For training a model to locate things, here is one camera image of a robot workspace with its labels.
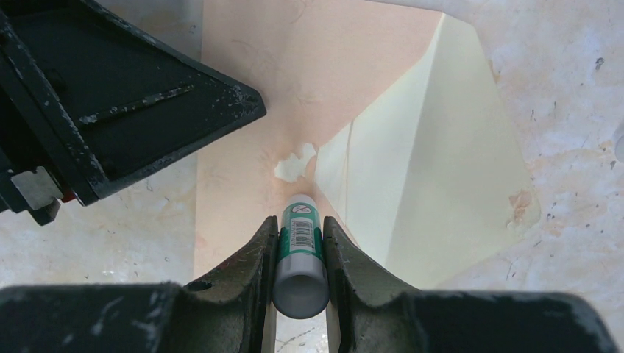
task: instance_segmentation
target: silver metal piece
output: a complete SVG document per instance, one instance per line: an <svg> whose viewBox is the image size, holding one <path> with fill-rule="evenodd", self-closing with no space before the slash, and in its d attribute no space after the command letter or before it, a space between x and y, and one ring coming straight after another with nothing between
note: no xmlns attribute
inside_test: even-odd
<svg viewBox="0 0 624 353"><path fill-rule="evenodd" d="M41 166L37 167L34 173L25 171L12 176L11 182L33 210L39 210L54 202L55 199L63 198L63 193L48 171Z"/></svg>

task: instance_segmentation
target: warning symbol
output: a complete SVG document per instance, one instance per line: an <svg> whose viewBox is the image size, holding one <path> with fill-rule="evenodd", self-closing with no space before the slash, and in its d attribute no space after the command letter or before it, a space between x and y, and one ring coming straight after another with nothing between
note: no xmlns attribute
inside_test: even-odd
<svg viewBox="0 0 624 353"><path fill-rule="evenodd" d="M297 206L293 207L292 212L293 213L312 213L312 210L310 210L310 208L308 206L305 206L304 204L298 204Z"/></svg>

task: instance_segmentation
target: green label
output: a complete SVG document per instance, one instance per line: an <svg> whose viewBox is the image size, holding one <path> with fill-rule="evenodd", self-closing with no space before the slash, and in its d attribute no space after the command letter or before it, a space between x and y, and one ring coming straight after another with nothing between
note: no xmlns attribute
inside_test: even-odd
<svg viewBox="0 0 624 353"><path fill-rule="evenodd" d="M297 252L312 254L325 262L319 211L304 202L289 205L282 214L280 255L277 261Z"/></svg>

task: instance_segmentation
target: black plastic part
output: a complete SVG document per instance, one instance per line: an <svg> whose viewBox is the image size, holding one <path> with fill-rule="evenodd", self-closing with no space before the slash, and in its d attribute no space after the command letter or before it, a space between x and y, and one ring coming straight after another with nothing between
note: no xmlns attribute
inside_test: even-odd
<svg viewBox="0 0 624 353"><path fill-rule="evenodd" d="M186 288L6 288L0 352L272 353L276 251L277 218L269 217L246 246Z"/></svg>
<svg viewBox="0 0 624 353"><path fill-rule="evenodd" d="M326 217L330 352L617 352L600 316L560 293L419 291Z"/></svg>
<svg viewBox="0 0 624 353"><path fill-rule="evenodd" d="M45 167L88 205L265 114L252 88L93 0L0 0L0 195L14 212L32 210L10 195L22 171Z"/></svg>

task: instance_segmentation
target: glue stick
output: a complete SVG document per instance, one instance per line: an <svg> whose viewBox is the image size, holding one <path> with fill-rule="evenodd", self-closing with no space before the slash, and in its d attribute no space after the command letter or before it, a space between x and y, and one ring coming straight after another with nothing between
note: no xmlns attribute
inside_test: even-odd
<svg viewBox="0 0 624 353"><path fill-rule="evenodd" d="M289 318L311 318L330 300L319 212L311 197L295 195L282 214L273 304Z"/></svg>

